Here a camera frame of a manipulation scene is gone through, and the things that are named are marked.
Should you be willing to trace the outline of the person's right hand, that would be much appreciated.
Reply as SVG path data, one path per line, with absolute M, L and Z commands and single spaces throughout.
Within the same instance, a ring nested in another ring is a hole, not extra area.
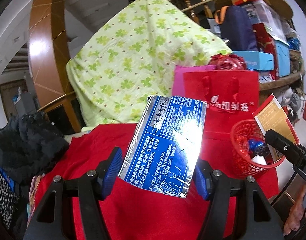
M 300 227 L 300 221 L 303 217 L 306 218 L 306 211 L 303 207 L 303 198 L 306 195 L 306 184 L 301 187 L 297 199 L 290 209 L 289 216 L 284 224 L 284 235 L 290 234 L 292 231 L 297 231 Z

